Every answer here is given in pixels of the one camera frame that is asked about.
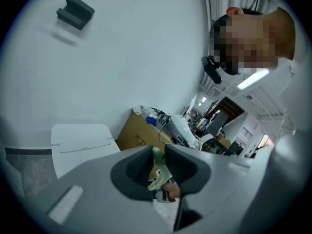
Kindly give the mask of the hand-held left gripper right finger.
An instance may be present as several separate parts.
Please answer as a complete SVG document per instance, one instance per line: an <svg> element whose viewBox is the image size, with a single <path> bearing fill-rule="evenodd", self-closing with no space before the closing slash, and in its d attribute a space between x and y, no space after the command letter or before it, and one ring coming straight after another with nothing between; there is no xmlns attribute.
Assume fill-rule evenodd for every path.
<svg viewBox="0 0 312 234"><path fill-rule="evenodd" d="M180 199L207 199L211 166L209 154L181 145L165 146L166 165L180 189Z"/></svg>

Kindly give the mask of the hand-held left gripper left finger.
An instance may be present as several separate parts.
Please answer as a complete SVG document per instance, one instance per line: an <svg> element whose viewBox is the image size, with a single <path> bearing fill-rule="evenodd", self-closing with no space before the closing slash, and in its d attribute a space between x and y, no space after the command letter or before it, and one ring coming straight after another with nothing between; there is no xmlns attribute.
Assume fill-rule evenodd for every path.
<svg viewBox="0 0 312 234"><path fill-rule="evenodd" d="M153 193L148 185L154 166L152 145L121 151L119 155L110 172L113 185L129 199L151 201Z"/></svg>

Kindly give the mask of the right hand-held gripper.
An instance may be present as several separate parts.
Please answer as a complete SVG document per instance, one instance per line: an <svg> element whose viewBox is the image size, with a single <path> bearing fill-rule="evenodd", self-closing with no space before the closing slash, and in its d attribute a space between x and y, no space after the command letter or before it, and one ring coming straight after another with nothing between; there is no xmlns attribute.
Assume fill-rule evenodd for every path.
<svg viewBox="0 0 312 234"><path fill-rule="evenodd" d="M162 190L153 190L153 199L159 203L168 203L168 194L166 191Z"/></svg>

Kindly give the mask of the person's right hand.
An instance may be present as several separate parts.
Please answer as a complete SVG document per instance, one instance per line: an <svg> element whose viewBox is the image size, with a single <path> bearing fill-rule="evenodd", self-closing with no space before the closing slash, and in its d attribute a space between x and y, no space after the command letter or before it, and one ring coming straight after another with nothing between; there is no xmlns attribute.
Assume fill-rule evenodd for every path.
<svg viewBox="0 0 312 234"><path fill-rule="evenodd" d="M180 188L177 184L167 182L161 186L161 189L167 193L170 202L175 202L177 198L180 199Z"/></svg>

